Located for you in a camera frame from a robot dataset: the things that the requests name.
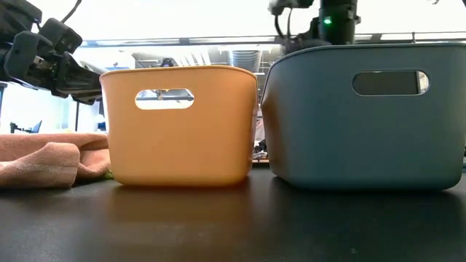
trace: orange bin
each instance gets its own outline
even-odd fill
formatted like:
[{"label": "orange bin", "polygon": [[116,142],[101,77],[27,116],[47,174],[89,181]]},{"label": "orange bin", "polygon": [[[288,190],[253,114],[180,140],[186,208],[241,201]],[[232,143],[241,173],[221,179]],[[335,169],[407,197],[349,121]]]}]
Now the orange bin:
[{"label": "orange bin", "polygon": [[[258,109],[251,72],[229,66],[148,68],[108,72],[100,83],[118,182],[226,186],[247,176]],[[179,89],[194,97],[188,108],[136,104],[140,91]]]}]

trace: blue-gray bin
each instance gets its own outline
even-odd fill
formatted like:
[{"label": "blue-gray bin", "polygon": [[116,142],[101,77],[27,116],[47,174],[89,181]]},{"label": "blue-gray bin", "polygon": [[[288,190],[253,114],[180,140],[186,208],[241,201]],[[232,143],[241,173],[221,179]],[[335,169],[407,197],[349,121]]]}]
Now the blue-gray bin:
[{"label": "blue-gray bin", "polygon": [[[421,71],[420,95],[359,95],[364,71]],[[262,114],[270,166],[302,188],[443,190],[462,174],[466,45],[305,49],[269,71]]]}]

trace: pink towel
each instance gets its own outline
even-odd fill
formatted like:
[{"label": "pink towel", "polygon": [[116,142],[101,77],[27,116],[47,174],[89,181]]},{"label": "pink towel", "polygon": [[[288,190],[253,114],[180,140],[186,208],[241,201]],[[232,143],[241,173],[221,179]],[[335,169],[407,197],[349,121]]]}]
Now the pink towel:
[{"label": "pink towel", "polygon": [[103,134],[0,135],[0,188],[64,188],[105,175]]}]

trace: bin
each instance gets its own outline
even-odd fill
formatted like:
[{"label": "bin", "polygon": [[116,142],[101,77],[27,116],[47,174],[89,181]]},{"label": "bin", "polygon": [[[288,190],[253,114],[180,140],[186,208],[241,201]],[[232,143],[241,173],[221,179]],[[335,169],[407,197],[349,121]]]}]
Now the bin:
[{"label": "bin", "polygon": [[[326,190],[442,190],[462,174],[466,46],[316,47],[269,71],[261,101],[273,173]],[[418,95],[360,95],[365,71],[421,71]]]},{"label": "bin", "polygon": [[[229,66],[149,68],[100,78],[115,180],[139,186],[226,186],[252,165],[256,77]],[[143,90],[188,90],[188,108],[138,107]]]}]

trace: black table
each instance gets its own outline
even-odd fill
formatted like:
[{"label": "black table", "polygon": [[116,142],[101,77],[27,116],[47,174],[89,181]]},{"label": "black table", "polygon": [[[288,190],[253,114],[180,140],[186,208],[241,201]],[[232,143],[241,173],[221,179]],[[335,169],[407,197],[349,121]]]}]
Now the black table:
[{"label": "black table", "polygon": [[466,261],[466,179],[442,193],[316,193],[268,169],[223,189],[0,193],[0,261]]}]

